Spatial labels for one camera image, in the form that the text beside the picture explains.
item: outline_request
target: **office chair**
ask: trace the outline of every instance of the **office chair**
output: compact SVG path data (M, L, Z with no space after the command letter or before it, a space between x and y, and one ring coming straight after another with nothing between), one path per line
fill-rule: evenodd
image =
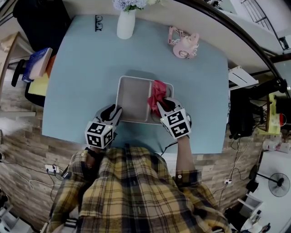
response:
M34 51L50 47L54 56L70 26L71 20L62 0L18 0L13 16L26 34ZM20 60L15 69L12 86L15 86L26 64ZM44 106L45 97L28 93L30 83L25 89L25 97L32 103Z

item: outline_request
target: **plaid shirt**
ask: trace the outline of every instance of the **plaid shirt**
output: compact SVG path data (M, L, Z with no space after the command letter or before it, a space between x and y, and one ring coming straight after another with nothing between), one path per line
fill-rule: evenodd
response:
M55 198L47 232L63 224L79 206L77 232L212 232L230 227L200 172L176 171L141 147L111 148L94 168L88 149L73 155Z

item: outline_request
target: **white vase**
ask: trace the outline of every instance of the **white vase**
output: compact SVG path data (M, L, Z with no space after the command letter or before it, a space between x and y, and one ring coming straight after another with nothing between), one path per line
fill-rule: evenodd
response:
M117 36L121 39L129 39L135 28L135 11L130 10L120 12L117 23Z

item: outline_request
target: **eyeglasses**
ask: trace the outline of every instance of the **eyeglasses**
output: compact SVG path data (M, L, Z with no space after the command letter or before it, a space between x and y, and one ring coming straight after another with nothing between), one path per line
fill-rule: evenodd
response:
M100 23L102 21L102 16L95 15L95 31L102 30L102 24Z

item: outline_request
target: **fan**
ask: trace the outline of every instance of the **fan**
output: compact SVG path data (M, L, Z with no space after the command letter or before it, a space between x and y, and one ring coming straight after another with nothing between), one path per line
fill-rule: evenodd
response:
M257 169L258 169L257 165L254 165L253 168L251 169L251 172L249 175L250 180L254 180L257 175L260 177L263 177L265 179L268 179L269 180L269 190L276 197L281 198L288 193L288 191L290 189L290 180L285 174L274 173L273 175L271 175L270 178L268 178L268 177L265 177L261 174L258 174Z

